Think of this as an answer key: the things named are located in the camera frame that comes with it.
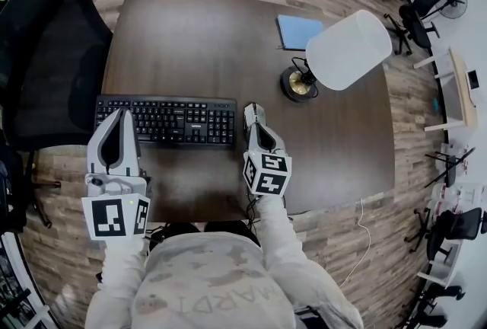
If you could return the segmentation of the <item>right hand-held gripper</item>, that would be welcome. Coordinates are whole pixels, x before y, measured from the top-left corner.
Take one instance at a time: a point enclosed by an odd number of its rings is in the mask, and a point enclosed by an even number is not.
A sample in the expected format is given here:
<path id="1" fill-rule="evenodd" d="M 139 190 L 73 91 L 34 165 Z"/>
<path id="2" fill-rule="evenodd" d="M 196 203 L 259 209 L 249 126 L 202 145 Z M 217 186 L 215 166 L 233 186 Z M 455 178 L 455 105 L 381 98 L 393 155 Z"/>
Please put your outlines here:
<path id="1" fill-rule="evenodd" d="M 243 154 L 243 178 L 249 192 L 254 196 L 283 197 L 292 173 L 292 158 L 276 155 L 286 153 L 283 140 L 260 123 L 247 126 L 246 135 L 248 152 Z"/>

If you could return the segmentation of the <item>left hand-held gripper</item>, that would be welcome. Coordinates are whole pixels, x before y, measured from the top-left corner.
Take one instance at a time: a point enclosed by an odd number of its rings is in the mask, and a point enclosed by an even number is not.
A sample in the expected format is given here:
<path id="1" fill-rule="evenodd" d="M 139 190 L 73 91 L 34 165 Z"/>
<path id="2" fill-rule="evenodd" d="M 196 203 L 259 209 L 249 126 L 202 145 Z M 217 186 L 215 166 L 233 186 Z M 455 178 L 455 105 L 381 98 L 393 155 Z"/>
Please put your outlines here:
<path id="1" fill-rule="evenodd" d="M 131 111 L 113 111 L 88 143 L 88 171 L 93 174 L 85 176 L 87 196 L 81 201 L 91 240 L 145 236 L 151 199 L 147 179 L 139 177 L 139 157 Z"/>

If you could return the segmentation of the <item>black keyboard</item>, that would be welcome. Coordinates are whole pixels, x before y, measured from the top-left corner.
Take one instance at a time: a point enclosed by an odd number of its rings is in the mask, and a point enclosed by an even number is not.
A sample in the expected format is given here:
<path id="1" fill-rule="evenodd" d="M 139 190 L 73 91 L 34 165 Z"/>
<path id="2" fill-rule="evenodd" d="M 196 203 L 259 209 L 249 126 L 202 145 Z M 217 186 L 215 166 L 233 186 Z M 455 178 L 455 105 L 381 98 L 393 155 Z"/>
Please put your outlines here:
<path id="1" fill-rule="evenodd" d="M 119 108 L 131 111 L 141 145 L 163 149 L 233 149 L 237 141 L 237 102 L 209 97 L 102 94 L 94 127 Z"/>

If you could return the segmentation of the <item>person's left forearm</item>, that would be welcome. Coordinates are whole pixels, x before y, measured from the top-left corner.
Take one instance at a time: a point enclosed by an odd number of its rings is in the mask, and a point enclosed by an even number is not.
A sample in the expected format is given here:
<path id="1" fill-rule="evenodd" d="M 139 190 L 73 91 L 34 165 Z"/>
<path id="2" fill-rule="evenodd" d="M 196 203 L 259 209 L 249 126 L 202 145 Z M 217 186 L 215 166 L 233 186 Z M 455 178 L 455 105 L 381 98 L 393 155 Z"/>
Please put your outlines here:
<path id="1" fill-rule="evenodd" d="M 102 281 L 88 306 L 84 329 L 130 329 L 131 307 L 144 276 L 141 238 L 106 242 Z"/>

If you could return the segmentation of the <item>person's right leg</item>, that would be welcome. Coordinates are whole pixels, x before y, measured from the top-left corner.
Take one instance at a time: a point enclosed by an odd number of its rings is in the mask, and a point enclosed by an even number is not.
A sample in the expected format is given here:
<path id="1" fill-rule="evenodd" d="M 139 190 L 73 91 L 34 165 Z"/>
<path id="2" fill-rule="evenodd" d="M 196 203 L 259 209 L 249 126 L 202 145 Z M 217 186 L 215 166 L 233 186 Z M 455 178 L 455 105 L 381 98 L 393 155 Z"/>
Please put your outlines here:
<path id="1" fill-rule="evenodd" d="M 224 221 L 224 222 L 207 222 L 204 232 L 227 232 L 250 239 L 254 244 L 260 247 L 260 242 L 256 235 L 242 220 Z"/>

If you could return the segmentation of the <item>person's leg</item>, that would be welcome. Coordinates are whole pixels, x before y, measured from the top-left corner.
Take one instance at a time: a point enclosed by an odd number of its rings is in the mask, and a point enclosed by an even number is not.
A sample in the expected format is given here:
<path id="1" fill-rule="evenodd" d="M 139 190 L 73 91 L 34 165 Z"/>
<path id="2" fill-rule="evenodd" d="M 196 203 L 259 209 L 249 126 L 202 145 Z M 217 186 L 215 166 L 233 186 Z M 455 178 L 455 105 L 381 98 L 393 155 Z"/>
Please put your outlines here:
<path id="1" fill-rule="evenodd" d="M 224 221 L 224 222 L 207 222 L 204 232 L 227 232 L 250 239 L 254 244 L 260 247 L 260 242 L 256 235 L 242 220 Z"/>
<path id="2" fill-rule="evenodd" d="M 160 244 L 162 241 L 183 234 L 198 233 L 199 229 L 190 222 L 171 222 L 151 234 L 150 246 Z"/>

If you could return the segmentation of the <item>black mesh office chair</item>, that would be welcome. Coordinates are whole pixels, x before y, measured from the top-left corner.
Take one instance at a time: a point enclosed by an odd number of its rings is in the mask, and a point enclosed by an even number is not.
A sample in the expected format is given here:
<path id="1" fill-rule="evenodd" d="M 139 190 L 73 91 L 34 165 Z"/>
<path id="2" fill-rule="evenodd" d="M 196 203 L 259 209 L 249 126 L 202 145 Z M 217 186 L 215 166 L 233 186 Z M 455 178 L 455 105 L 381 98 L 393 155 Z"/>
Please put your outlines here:
<path id="1" fill-rule="evenodd" d="M 36 151 L 92 136 L 112 37 L 93 0 L 8 0 L 0 11 L 0 144 L 23 160 L 27 209 L 41 210 Z"/>

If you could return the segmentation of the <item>black bag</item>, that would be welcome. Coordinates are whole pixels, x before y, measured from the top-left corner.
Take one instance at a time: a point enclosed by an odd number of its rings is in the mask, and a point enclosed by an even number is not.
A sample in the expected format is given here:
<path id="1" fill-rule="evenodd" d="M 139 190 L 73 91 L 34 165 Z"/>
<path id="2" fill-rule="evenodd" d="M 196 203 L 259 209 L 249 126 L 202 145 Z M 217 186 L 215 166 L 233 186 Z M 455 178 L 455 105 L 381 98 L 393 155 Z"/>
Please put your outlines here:
<path id="1" fill-rule="evenodd" d="M 0 144 L 0 236 L 23 232 L 27 206 L 23 160 L 15 150 Z"/>

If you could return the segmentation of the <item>blue notebook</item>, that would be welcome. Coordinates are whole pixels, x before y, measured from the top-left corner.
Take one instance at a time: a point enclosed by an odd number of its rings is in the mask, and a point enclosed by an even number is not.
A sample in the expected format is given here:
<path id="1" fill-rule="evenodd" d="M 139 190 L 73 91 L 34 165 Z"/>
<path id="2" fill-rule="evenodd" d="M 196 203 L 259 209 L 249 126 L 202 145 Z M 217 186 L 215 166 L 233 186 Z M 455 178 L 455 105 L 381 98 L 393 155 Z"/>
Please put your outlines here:
<path id="1" fill-rule="evenodd" d="M 279 32 L 284 50 L 305 51 L 309 40 L 324 31 L 319 20 L 279 14 Z"/>

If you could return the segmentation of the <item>table lamp with white shade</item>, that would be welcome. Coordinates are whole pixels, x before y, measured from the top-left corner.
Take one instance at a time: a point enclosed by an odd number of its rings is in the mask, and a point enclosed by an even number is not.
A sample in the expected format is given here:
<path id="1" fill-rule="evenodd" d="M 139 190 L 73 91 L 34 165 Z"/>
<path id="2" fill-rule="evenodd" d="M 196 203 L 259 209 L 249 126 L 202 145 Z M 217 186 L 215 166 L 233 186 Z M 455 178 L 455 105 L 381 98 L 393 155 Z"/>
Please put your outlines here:
<path id="1" fill-rule="evenodd" d="M 316 36 L 305 46 L 304 57 L 293 57 L 280 77 L 284 95 L 295 103 L 319 94 L 318 84 L 344 91 L 392 53 L 390 36 L 379 18 L 356 11 Z"/>

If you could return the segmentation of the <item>person's torso in beige sweatshirt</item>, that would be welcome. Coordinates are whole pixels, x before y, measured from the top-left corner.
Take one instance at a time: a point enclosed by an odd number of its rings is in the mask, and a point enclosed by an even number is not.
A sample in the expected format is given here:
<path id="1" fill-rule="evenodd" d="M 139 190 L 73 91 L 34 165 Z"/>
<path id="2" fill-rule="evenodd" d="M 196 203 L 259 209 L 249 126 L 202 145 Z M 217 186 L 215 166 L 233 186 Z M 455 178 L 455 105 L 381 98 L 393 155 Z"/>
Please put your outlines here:
<path id="1" fill-rule="evenodd" d="M 224 232 L 170 238 L 148 255 L 132 329 L 295 329 L 292 304 L 250 239 Z"/>

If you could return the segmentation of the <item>black folding chair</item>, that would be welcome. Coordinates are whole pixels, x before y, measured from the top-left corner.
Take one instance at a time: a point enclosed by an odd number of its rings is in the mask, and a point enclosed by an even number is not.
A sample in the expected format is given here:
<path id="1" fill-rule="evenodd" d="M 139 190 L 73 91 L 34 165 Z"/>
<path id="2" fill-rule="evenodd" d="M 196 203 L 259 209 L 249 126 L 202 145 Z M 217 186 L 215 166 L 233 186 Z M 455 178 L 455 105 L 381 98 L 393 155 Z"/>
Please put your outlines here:
<path id="1" fill-rule="evenodd" d="M 435 161 L 440 161 L 444 164 L 444 171 L 440 173 L 435 179 L 431 180 L 429 183 L 425 185 L 425 188 L 431 186 L 432 184 L 439 183 L 440 180 L 444 180 L 446 188 L 450 188 L 454 185 L 456 177 L 457 177 L 457 166 L 464 163 L 465 160 L 476 150 L 475 147 L 468 150 L 464 153 L 461 157 L 457 157 L 456 155 L 449 155 L 443 152 L 435 152 L 435 155 L 428 155 L 425 156 L 427 158 L 434 159 Z"/>

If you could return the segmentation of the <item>light wooden desk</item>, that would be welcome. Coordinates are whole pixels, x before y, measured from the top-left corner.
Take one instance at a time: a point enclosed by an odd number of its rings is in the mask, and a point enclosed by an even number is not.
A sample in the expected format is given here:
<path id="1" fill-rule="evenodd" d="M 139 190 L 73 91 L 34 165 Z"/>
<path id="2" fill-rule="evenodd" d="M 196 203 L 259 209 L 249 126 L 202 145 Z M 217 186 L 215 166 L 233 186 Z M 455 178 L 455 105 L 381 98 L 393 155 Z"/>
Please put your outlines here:
<path id="1" fill-rule="evenodd" d="M 427 65 L 436 66 L 437 63 L 447 63 L 447 71 L 440 71 L 434 76 L 440 85 L 444 112 L 444 123 L 426 126 L 425 132 L 437 130 L 448 131 L 457 128 L 467 128 L 475 131 L 478 127 L 478 114 L 470 96 L 468 68 L 463 57 L 449 47 L 444 53 L 433 55 L 415 63 L 412 67 L 420 69 Z"/>

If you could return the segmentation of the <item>white red plastic bags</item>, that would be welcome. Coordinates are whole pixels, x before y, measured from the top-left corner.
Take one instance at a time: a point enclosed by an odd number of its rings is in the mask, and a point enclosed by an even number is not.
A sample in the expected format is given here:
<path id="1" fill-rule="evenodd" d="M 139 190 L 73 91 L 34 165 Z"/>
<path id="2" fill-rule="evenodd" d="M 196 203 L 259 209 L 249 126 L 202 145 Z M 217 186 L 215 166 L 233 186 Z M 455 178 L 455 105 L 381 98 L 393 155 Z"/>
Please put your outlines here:
<path id="1" fill-rule="evenodd" d="M 436 216 L 444 211 L 460 214 L 471 209 L 487 211 L 487 185 L 473 183 L 435 184 L 431 193 L 430 208 Z"/>

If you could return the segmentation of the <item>white shelf unit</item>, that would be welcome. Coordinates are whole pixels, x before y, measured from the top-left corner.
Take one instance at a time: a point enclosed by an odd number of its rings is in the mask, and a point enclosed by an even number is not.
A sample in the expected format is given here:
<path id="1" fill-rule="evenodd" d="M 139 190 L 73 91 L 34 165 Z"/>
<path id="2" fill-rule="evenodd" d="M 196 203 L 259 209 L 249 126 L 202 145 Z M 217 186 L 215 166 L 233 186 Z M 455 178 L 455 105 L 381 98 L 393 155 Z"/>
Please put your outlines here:
<path id="1" fill-rule="evenodd" d="M 458 260 L 463 242 L 461 240 L 445 240 L 434 259 L 428 273 L 417 272 L 417 276 L 447 288 L 453 281 L 458 270 Z"/>

